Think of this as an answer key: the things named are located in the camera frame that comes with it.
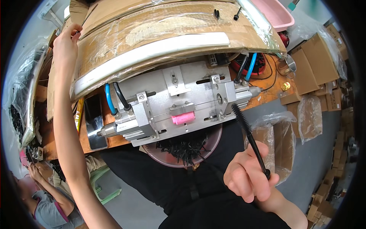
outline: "smartphone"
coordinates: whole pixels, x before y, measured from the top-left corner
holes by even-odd
[[[86,131],[88,134],[90,148],[92,150],[108,148],[107,139],[103,136],[97,135],[97,132],[100,131],[104,125],[100,96],[96,94],[85,99],[84,109]]]

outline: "mascara wand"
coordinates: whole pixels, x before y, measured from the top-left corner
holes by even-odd
[[[271,172],[269,171],[269,169],[266,169],[266,167],[264,166],[263,159],[261,157],[261,154],[259,153],[258,146],[255,143],[253,135],[251,134],[251,129],[250,129],[248,122],[246,121],[244,115],[240,112],[240,109],[236,103],[233,103],[231,105],[231,108],[236,115],[236,121],[242,126],[242,128],[245,131],[245,134],[247,135],[248,141],[249,141],[250,145],[252,146],[255,155],[257,156],[259,164],[261,165],[262,172],[266,175],[267,179],[269,180]]]

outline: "plastic chair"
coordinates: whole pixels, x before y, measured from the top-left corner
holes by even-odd
[[[100,167],[97,170],[94,170],[90,173],[90,183],[91,183],[91,187],[94,190],[95,195],[97,196],[97,198],[99,199],[99,201],[104,205],[105,203],[107,203],[108,201],[110,201],[111,199],[113,199],[114,197],[118,196],[122,189],[117,189],[115,192],[109,194],[106,198],[101,199],[99,198],[99,193],[100,191],[102,191],[101,187],[95,187],[95,182],[101,177],[103,176],[104,173],[108,172],[110,170],[110,168],[107,165],[104,165],[102,167]]]

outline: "white foam strip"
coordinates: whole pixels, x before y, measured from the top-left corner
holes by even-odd
[[[105,77],[154,57],[194,48],[228,46],[229,44],[229,38],[224,32],[187,34],[155,41],[121,54],[96,67],[76,81],[74,92],[77,96]]]

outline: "workbench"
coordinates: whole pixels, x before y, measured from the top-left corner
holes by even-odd
[[[275,62],[278,60],[278,57],[269,56],[269,55],[266,55],[266,56],[267,56],[267,60],[268,60],[268,63],[270,66],[267,64],[264,72],[262,74],[260,74],[259,76],[254,76],[254,78],[258,78],[258,77],[266,78],[266,77],[270,76],[271,68],[273,71],[272,76],[265,80],[251,79],[250,83],[253,84],[254,86],[258,86],[258,87],[261,87],[264,89],[271,87],[274,80],[276,79],[275,84],[270,89],[260,93],[260,95],[258,97],[254,97],[254,98],[250,99],[248,105],[243,110],[250,109],[250,108],[259,106],[261,104],[264,104],[264,103],[268,103],[270,101],[280,98],[281,96],[290,95],[296,91],[296,86],[295,86],[294,81],[290,78],[280,75],[276,71]],[[233,80],[236,77],[236,72],[231,67],[229,67],[229,71],[230,71],[231,79]],[[291,87],[287,91],[283,91],[281,89],[281,86],[285,82],[289,82],[291,85]],[[101,98],[102,116],[103,116],[103,120],[104,120],[104,125],[114,122],[115,119],[111,115],[111,111],[109,110],[109,107],[107,104],[107,99],[106,99],[105,92],[104,92],[104,87],[100,87],[99,89],[92,92],[92,94],[96,94],[96,93],[101,94],[100,98]],[[50,129],[47,131],[48,134],[46,136],[44,136],[45,146],[43,147],[43,149],[44,149],[44,159],[45,160],[57,159],[55,138],[53,136],[53,125],[50,125],[50,126],[51,126],[51,127],[49,127]],[[80,140],[81,146],[82,146],[85,154],[93,152],[90,149],[89,140],[87,137],[84,112],[81,117],[79,140]],[[126,139],[124,139],[124,137],[122,135],[117,135],[114,137],[107,138],[107,142],[108,142],[108,148],[112,148],[112,147],[116,147],[119,145],[124,145],[124,144],[129,143]]]

